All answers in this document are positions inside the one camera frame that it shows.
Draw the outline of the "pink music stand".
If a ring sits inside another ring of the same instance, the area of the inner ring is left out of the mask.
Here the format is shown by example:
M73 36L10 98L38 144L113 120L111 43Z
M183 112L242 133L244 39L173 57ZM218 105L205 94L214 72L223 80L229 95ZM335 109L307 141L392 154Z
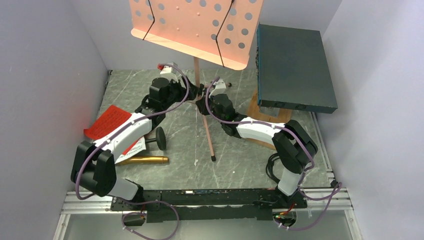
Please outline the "pink music stand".
M262 0L131 0L131 35L225 68L248 66Z

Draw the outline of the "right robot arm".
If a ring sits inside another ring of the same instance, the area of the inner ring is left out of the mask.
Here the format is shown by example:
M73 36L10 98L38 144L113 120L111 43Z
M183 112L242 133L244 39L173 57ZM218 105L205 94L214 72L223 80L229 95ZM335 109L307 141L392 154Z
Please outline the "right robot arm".
M276 203L287 208L295 201L295 194L308 165L318 152L318 146L296 120L287 123L259 121L236 112L232 101L224 93L195 102L202 115L210 115L221 124L223 131L235 138L252 139L273 145L284 169L276 183Z

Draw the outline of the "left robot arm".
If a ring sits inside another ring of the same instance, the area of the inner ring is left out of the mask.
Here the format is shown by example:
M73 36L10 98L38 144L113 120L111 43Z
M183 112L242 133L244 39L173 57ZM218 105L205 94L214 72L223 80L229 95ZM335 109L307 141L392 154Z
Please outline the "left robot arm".
M202 95L203 84L196 86L185 75L182 79L179 82L164 77L155 78L148 95L129 119L106 136L94 142L83 141L78 145L70 176L77 192L84 188L99 197L121 198L131 210L137 210L143 205L143 187L118 177L115 162L131 144L156 128L167 112Z

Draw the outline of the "wooden board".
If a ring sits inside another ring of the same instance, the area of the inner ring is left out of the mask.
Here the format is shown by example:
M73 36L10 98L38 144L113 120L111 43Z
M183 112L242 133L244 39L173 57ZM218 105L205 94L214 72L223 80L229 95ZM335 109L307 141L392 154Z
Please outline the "wooden board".
M269 123L287 123L292 116L292 110L286 108L258 106L258 89L253 93L246 115L255 120Z

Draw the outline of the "black round-base stand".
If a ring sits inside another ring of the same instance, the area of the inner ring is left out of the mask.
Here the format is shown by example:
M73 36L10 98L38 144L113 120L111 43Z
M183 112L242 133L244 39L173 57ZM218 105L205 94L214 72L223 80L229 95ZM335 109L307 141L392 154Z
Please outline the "black round-base stand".
M167 149L167 140L163 128L160 126L157 127L155 130L155 138L145 139L145 143L156 143L161 151L165 151Z

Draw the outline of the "white sheet music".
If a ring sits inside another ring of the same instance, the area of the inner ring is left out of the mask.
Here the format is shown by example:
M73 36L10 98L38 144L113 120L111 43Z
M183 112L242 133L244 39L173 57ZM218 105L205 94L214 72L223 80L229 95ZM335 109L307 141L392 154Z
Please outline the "white sheet music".
M115 160L115 164L121 163L131 157L134 157L139 152L146 150L145 138L141 137L138 141L130 145L118 158Z

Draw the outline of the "red sheet music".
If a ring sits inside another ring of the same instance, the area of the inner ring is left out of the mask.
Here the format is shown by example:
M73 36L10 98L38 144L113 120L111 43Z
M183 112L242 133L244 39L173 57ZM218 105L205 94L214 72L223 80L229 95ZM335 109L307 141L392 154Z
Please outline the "red sheet music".
M131 113L111 105L93 124L91 127L83 130L84 135L92 140L99 140L111 134L116 128L124 124L130 117Z

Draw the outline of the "gold metal tube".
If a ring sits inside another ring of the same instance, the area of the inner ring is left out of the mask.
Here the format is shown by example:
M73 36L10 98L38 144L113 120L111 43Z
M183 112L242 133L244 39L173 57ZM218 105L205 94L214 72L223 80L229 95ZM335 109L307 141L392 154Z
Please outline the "gold metal tube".
M116 163L116 166L124 166L130 164L168 164L167 156L134 156Z

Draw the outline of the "dark teal amplifier box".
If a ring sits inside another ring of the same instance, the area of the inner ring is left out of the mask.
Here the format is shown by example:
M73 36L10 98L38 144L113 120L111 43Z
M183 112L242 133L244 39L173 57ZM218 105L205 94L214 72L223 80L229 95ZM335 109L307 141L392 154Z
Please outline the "dark teal amplifier box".
M338 109L318 30L259 24L257 105L332 114Z

